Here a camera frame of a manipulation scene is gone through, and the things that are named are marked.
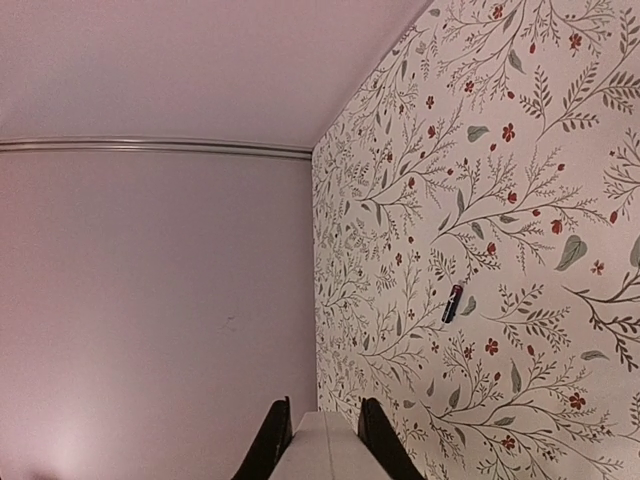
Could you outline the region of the blue battery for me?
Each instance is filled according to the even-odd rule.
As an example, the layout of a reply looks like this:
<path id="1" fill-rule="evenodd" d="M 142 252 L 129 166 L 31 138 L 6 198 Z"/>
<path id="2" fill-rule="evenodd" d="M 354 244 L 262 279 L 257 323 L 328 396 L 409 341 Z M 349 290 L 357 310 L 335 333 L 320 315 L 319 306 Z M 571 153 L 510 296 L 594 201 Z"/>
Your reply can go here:
<path id="1" fill-rule="evenodd" d="M 453 318 L 456 315 L 456 311 L 459 306 L 462 294 L 463 294 L 463 286 L 460 283 L 455 283 L 452 286 L 451 291 L 449 292 L 449 296 L 443 311 L 442 322 L 444 324 L 449 324 L 453 321 Z"/>

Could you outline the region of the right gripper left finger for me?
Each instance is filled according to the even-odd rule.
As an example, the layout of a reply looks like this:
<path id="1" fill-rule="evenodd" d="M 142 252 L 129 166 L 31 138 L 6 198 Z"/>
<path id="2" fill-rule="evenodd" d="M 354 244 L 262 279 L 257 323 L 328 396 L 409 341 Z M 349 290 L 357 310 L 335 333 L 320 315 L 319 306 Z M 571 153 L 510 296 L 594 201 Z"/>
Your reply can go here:
<path id="1" fill-rule="evenodd" d="M 267 480 L 293 439 L 290 398 L 272 403 L 234 480 Z"/>

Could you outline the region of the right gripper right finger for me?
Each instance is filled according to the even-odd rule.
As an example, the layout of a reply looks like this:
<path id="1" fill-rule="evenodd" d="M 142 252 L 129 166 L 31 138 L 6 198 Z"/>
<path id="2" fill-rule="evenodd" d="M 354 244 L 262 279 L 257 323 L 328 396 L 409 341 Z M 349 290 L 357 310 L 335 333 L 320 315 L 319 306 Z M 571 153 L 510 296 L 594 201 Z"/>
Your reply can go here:
<path id="1" fill-rule="evenodd" d="M 380 402 L 374 397 L 362 399 L 359 438 L 391 479 L 424 479 L 398 438 Z"/>

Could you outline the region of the white remote control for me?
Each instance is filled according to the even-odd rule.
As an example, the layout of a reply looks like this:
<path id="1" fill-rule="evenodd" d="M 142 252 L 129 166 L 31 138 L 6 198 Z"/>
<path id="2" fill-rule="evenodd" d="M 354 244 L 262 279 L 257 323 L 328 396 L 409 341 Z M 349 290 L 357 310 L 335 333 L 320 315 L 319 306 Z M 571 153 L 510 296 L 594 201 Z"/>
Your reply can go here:
<path id="1" fill-rule="evenodd" d="M 382 466 L 336 412 L 308 412 L 270 479 L 390 479 Z"/>

